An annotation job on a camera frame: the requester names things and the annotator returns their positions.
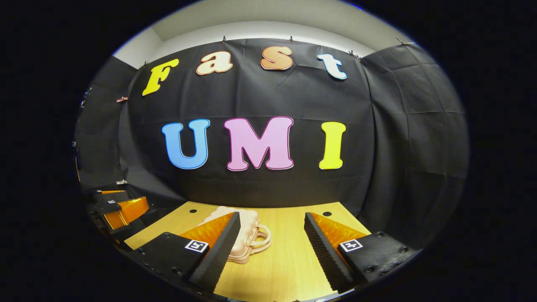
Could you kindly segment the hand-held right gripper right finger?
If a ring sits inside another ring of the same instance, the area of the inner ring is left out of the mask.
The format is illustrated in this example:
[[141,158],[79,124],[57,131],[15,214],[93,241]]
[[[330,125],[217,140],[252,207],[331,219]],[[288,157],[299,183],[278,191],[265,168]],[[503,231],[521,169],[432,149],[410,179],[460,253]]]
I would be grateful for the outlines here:
[[331,289],[339,293],[381,279],[420,252],[386,232],[365,235],[313,212],[305,213],[304,230]]

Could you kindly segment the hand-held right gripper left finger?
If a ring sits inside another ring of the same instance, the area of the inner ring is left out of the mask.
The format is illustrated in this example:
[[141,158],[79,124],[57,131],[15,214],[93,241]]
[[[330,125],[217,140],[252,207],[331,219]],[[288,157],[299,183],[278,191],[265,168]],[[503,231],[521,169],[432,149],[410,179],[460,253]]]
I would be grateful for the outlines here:
[[176,235],[163,232],[131,251],[131,258],[176,286],[214,292],[240,231],[231,212]]

